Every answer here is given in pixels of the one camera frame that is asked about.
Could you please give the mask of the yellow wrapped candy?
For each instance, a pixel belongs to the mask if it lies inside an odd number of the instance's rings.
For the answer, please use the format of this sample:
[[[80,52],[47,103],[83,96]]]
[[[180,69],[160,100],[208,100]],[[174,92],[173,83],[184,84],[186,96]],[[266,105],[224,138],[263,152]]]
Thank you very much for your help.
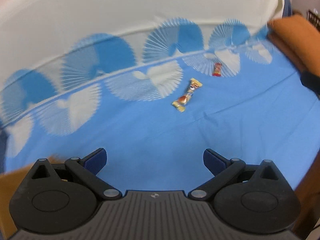
[[[182,96],[180,96],[177,100],[173,101],[171,103],[171,105],[174,106],[178,111],[184,112],[185,106],[192,98],[195,90],[197,90],[198,88],[200,88],[202,86],[203,86],[203,84],[200,81],[198,81],[195,78],[191,78],[189,86],[188,86],[187,90],[185,91],[185,93]]]

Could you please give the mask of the blue white patterned sofa cover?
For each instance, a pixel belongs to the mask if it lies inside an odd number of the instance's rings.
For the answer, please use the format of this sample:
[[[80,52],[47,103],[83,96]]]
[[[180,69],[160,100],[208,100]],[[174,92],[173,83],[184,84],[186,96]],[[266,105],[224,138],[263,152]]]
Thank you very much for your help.
[[[100,178],[189,191],[210,148],[297,187],[319,99],[267,39],[284,0],[1,0],[1,171],[104,148]],[[221,76],[212,76],[214,63]],[[180,112],[190,79],[203,86]]]

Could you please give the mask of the brown cardboard box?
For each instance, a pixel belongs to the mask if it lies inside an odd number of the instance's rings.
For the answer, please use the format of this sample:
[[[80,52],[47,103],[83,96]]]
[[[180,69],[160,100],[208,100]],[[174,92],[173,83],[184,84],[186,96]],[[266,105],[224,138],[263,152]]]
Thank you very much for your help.
[[[14,221],[9,212],[9,204],[18,186],[25,178],[34,163],[17,170],[2,173],[0,178],[0,216],[1,239],[9,239],[16,231]]]

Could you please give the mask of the small red wrapped candy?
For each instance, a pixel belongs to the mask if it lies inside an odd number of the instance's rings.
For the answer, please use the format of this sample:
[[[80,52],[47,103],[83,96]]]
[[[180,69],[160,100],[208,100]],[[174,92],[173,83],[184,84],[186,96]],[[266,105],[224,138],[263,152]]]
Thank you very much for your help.
[[[221,76],[221,70],[222,70],[222,64],[219,62],[214,63],[214,69],[212,72],[212,76],[217,76],[220,77]]]

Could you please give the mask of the orange cushion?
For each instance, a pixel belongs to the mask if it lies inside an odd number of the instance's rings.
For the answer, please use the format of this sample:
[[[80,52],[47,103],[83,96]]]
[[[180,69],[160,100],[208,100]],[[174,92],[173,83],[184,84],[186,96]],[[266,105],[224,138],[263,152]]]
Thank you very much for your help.
[[[269,40],[300,71],[319,76],[319,31],[300,15],[268,22]]]

